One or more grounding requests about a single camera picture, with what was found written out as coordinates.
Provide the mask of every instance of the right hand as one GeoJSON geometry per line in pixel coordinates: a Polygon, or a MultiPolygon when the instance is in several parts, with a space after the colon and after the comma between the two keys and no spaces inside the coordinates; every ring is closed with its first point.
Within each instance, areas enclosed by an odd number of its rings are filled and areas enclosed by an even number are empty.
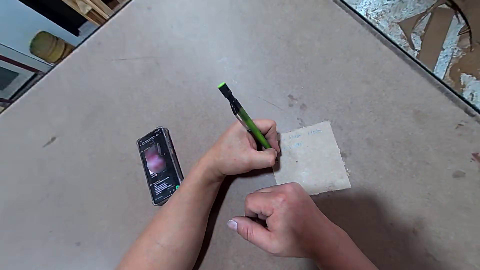
{"type": "Polygon", "coordinates": [[[245,217],[228,221],[245,240],[280,257],[331,258],[347,234],[333,224],[298,183],[263,188],[245,198],[245,217]],[[252,221],[266,221],[267,228],[252,221]]]}

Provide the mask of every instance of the phone screen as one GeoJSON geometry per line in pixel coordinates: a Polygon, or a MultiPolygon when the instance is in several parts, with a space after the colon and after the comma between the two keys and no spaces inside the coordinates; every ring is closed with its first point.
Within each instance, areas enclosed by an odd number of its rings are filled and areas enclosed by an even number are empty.
{"type": "Polygon", "coordinates": [[[170,197],[180,185],[174,166],[172,152],[161,128],[155,129],[140,140],[138,148],[152,193],[153,204],[157,205],[170,197]]]}

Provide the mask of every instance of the white wall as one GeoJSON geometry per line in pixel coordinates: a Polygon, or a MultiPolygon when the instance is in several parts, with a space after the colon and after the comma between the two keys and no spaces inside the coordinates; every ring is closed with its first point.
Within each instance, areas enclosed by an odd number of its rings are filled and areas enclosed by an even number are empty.
{"type": "Polygon", "coordinates": [[[0,0],[0,44],[41,60],[30,53],[30,41],[40,31],[47,31],[77,46],[81,39],[18,0],[0,0]]]}

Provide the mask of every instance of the mdf board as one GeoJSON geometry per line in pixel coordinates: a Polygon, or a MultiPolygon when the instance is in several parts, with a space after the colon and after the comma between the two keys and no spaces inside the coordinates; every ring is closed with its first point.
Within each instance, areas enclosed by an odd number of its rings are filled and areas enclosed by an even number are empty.
{"type": "MultiPolygon", "coordinates": [[[[331,122],[351,188],[314,200],[380,269],[474,269],[479,124],[412,67],[327,0],[134,0],[0,115],[0,261],[114,268],[158,210],[136,140],[168,128],[188,173],[236,121],[226,81],[280,133],[331,122]]],[[[200,269],[313,268],[226,227],[274,184],[231,183],[200,269]]]]}

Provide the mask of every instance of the cardboard piece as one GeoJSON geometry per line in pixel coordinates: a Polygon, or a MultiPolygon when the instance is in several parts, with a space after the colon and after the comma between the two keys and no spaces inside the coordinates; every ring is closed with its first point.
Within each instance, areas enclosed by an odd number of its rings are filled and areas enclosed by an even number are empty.
{"type": "Polygon", "coordinates": [[[427,12],[419,13],[417,15],[414,15],[398,23],[398,26],[400,27],[400,29],[402,29],[403,33],[407,37],[407,42],[412,49],[415,49],[415,45],[413,44],[413,41],[412,41],[413,29],[415,28],[417,23],[420,21],[420,19],[425,16],[426,13],[427,12]]]}
{"type": "Polygon", "coordinates": [[[454,14],[455,12],[452,9],[436,8],[432,11],[427,23],[417,58],[432,71],[435,69],[438,56],[442,52],[442,46],[454,14]]]}
{"type": "Polygon", "coordinates": [[[280,148],[277,184],[297,182],[309,195],[350,188],[329,121],[282,133],[280,148]]]}
{"type": "Polygon", "coordinates": [[[438,0],[432,6],[427,8],[427,10],[425,10],[424,12],[414,15],[398,23],[398,26],[400,26],[400,29],[402,29],[403,33],[407,37],[407,42],[412,49],[415,49],[415,46],[413,45],[413,41],[412,41],[413,29],[417,26],[419,21],[422,20],[428,13],[432,12],[434,9],[438,8],[439,6],[445,3],[446,3],[446,0],[438,0]]]}
{"type": "Polygon", "coordinates": [[[453,0],[467,18],[472,34],[472,42],[480,43],[480,1],[453,0]]]}

